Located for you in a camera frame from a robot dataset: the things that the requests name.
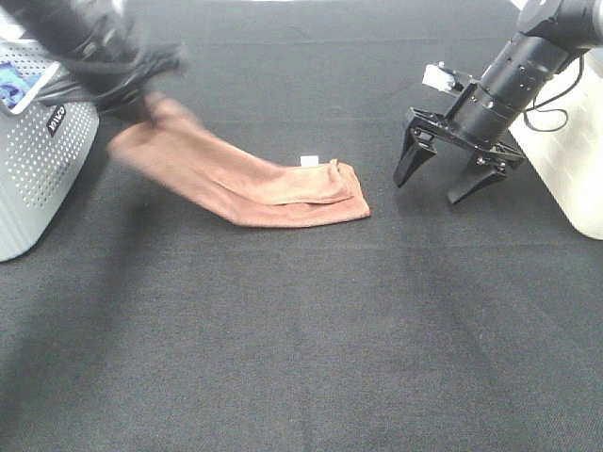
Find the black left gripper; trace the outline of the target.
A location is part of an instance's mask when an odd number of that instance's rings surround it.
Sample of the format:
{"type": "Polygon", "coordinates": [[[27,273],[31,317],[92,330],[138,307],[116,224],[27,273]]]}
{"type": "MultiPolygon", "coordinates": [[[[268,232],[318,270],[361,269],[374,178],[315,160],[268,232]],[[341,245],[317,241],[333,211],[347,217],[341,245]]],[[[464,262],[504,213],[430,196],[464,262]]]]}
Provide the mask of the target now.
{"type": "Polygon", "coordinates": [[[179,73],[186,66],[187,50],[182,44],[142,48],[128,62],[67,60],[71,82],[60,90],[60,100],[92,103],[99,112],[126,121],[150,121],[148,84],[160,74],[179,73]]]}

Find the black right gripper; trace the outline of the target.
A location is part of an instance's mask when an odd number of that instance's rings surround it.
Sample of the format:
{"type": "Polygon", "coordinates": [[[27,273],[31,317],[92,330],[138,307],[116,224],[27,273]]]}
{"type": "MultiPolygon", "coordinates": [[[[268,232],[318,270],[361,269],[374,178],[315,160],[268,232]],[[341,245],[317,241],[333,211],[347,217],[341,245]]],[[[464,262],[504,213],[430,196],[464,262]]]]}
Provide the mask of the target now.
{"type": "Polygon", "coordinates": [[[405,114],[405,120],[402,152],[393,175],[397,187],[402,187],[422,165],[437,155],[436,139],[473,153],[480,160],[480,164],[468,162],[448,190],[448,200],[452,204],[503,181],[507,177],[507,167],[515,169],[525,160],[519,148],[501,140],[494,144],[473,140],[443,114],[411,107],[405,114]]]}

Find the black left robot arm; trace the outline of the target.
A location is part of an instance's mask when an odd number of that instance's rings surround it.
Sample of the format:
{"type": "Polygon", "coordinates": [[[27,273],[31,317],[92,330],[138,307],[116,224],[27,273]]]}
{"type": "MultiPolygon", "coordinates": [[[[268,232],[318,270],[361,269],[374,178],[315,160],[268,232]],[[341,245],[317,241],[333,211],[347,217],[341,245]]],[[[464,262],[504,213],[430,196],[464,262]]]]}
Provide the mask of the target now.
{"type": "Polygon", "coordinates": [[[152,121],[147,84],[183,65],[179,45],[148,45],[110,1],[3,1],[1,9],[67,71],[36,96],[45,105],[90,103],[125,121],[152,121]]]}

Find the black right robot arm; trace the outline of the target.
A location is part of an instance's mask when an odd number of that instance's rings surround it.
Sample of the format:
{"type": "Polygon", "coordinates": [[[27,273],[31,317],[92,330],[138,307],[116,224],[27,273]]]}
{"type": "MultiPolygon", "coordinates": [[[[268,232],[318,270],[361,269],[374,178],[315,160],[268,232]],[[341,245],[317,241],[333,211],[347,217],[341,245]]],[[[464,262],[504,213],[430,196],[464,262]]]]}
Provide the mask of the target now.
{"type": "Polygon", "coordinates": [[[403,186],[436,155],[437,139],[471,154],[448,190],[450,203],[504,180],[525,156],[504,143],[503,135],[518,117],[539,108],[536,98],[547,82],[601,44],[601,2],[529,1],[518,16],[514,35],[481,77],[442,63],[427,65],[424,84],[455,101],[444,114],[408,110],[395,184],[403,186]]]}

